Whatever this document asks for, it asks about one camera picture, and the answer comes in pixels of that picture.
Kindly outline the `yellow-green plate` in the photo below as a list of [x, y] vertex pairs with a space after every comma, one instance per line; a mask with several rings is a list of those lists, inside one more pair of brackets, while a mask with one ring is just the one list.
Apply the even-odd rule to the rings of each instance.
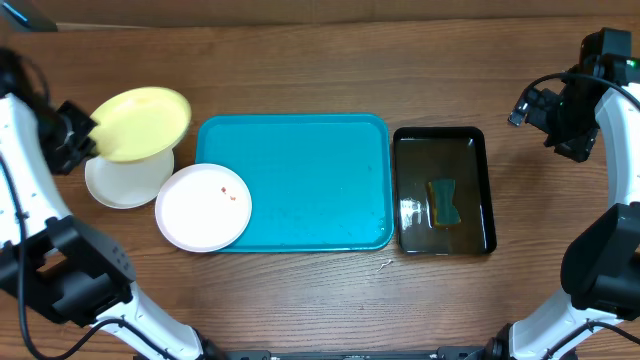
[[179, 92], [140, 87], [122, 92], [92, 114], [96, 153], [116, 163], [136, 162], [174, 148], [185, 136], [192, 110]]

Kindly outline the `white plate with red stain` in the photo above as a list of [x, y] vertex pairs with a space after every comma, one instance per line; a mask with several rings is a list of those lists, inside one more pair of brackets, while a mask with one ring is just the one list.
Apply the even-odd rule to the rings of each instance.
[[161, 234], [174, 246], [207, 253], [232, 244], [252, 214], [250, 191], [235, 172], [216, 164], [195, 164], [172, 175], [155, 201]]

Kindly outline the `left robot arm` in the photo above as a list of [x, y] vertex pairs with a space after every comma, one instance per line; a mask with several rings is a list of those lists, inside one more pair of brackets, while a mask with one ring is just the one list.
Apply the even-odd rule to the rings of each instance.
[[44, 358], [31, 337], [28, 309], [55, 324], [72, 322], [132, 347], [139, 359], [223, 359], [196, 329], [155, 304], [138, 286], [124, 249], [75, 217], [54, 176], [67, 175], [95, 148], [96, 123], [70, 101], [55, 109], [37, 92], [28, 59], [1, 50], [1, 288], [16, 298], [27, 350]]

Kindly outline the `black water tray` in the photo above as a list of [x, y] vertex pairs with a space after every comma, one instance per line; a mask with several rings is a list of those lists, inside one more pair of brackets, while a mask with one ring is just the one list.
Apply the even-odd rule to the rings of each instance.
[[[476, 127], [403, 127], [393, 135], [398, 242], [408, 254], [488, 255], [497, 247], [485, 138]], [[435, 227], [429, 182], [456, 182], [458, 225]]]

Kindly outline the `dark corner object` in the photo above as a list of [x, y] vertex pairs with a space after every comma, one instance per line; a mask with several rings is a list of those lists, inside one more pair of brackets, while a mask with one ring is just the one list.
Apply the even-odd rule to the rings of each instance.
[[1, 15], [19, 32], [57, 32], [54, 21], [30, 0], [1, 0]]

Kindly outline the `teal plastic tray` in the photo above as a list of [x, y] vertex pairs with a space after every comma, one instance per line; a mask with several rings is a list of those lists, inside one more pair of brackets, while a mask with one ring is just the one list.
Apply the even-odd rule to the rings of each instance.
[[393, 237], [389, 130], [376, 115], [217, 115], [195, 161], [249, 189], [251, 219], [227, 253], [373, 251]]

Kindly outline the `green yellow sponge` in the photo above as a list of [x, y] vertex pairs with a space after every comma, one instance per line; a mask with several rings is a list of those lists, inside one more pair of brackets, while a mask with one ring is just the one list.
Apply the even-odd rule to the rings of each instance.
[[455, 188], [456, 182], [450, 178], [436, 179], [428, 183], [431, 217], [435, 227], [448, 228], [461, 222], [453, 202]]

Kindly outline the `small white scrap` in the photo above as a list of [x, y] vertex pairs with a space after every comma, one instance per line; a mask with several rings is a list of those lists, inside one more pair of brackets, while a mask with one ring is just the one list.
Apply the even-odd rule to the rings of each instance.
[[382, 263], [379, 268], [376, 270], [376, 272], [380, 272], [382, 269], [384, 269], [385, 267], [391, 265], [393, 263], [392, 259], [388, 259], [386, 260], [384, 263]]

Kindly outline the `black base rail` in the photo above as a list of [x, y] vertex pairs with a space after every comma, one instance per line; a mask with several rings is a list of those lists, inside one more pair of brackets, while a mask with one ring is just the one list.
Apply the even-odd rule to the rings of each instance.
[[227, 360], [482, 360], [500, 359], [502, 346], [442, 346], [436, 350], [272, 353], [267, 350], [229, 351]]

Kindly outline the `white plate with orange stain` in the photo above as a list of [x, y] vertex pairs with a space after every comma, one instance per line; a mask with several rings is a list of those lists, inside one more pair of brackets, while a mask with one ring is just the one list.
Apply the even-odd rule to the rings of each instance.
[[96, 157], [86, 163], [85, 183], [99, 203], [114, 209], [132, 209], [154, 200], [173, 171], [172, 150], [132, 163]]

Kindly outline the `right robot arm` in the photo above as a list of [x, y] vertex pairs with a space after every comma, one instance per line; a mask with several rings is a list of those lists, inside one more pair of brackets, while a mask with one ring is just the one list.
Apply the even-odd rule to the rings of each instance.
[[639, 341], [619, 327], [639, 316], [639, 61], [631, 46], [624, 30], [586, 36], [578, 63], [551, 76], [562, 90], [530, 83], [509, 115], [515, 126], [546, 133], [545, 146], [575, 162], [602, 138], [608, 209], [567, 248], [560, 289], [469, 358], [574, 359], [578, 345], [602, 329]]

